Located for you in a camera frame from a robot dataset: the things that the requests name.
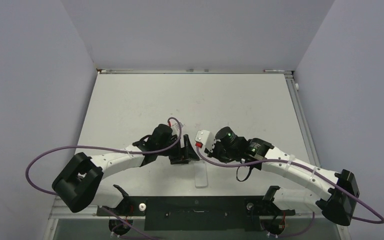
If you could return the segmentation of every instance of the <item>black cable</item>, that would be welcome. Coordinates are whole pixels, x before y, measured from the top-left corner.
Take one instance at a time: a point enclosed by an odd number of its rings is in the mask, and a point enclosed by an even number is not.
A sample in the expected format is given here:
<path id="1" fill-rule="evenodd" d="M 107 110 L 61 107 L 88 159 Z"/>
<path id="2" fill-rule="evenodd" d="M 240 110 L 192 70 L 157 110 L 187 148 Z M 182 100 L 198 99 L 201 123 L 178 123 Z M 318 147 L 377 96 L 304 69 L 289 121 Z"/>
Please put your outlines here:
<path id="1" fill-rule="evenodd" d="M 251 176 L 251 171 L 253 170 L 253 168 L 252 167 L 249 168 L 248 175 L 246 175 L 246 177 L 243 180 L 239 180 L 238 178 L 239 168 L 240 166 L 236 169 L 236 180 L 238 180 L 239 182 L 245 182 Z"/>

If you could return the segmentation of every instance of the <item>table surface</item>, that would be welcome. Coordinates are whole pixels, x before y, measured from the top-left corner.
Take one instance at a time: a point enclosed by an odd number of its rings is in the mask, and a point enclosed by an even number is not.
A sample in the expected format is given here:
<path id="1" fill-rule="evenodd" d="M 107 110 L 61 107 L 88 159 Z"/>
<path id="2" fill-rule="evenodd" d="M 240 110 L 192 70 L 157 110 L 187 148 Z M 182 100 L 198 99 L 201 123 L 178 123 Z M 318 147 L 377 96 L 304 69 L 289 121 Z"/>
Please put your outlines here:
<path id="1" fill-rule="evenodd" d="M 230 126 L 238 136 L 260 138 L 309 162 L 283 74 L 100 74 L 96 79 L 79 145 L 122 149 L 151 134 L 168 117 L 184 124 L 193 140 L 198 130 L 214 134 Z M 78 149 L 87 155 L 99 150 Z M 194 165 L 153 163 L 114 174 L 103 185 L 117 184 L 132 196 L 264 195 L 269 186 L 302 189 L 279 175 L 253 170 L 245 182 L 236 168 L 206 164 L 208 187 L 195 187 Z M 239 169 L 244 178 L 248 169 Z"/>

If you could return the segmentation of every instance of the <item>gray wall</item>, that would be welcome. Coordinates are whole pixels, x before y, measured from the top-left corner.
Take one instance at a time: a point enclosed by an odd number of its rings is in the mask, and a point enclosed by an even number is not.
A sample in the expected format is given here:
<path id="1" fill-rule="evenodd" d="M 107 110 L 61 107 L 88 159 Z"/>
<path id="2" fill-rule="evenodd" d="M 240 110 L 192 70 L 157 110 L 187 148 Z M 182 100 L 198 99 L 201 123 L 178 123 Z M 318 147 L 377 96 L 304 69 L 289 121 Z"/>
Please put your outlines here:
<path id="1" fill-rule="evenodd" d="M 95 77 L 59 0 L 0 0 L 0 239 L 42 239 L 53 196 L 24 171 L 45 150 L 77 142 Z M 69 155 L 39 162 L 34 182 L 51 189 Z"/>
<path id="2" fill-rule="evenodd" d="M 99 68 L 298 66 L 334 0 L 61 0 Z"/>
<path id="3" fill-rule="evenodd" d="M 336 0 L 295 78 L 322 166 L 353 171 L 384 216 L 384 1 Z M 361 206 L 355 216 L 375 219 Z M 384 225 L 353 221 L 350 232 L 384 239 Z"/>

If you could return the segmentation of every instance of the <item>screw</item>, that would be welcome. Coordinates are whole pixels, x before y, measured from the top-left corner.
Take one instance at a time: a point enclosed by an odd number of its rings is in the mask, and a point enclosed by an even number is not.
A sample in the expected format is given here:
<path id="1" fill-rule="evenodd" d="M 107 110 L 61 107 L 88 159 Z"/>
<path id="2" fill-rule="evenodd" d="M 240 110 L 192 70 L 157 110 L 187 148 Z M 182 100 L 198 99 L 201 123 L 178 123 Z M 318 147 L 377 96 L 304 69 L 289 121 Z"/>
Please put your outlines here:
<path id="1" fill-rule="evenodd" d="M 252 202 L 248 203 L 246 205 L 246 209 L 251 210 L 254 207 L 254 204 Z"/>
<path id="2" fill-rule="evenodd" d="M 145 211 L 147 209 L 147 205 L 145 203 L 141 203 L 139 204 L 139 210 L 141 212 Z"/>

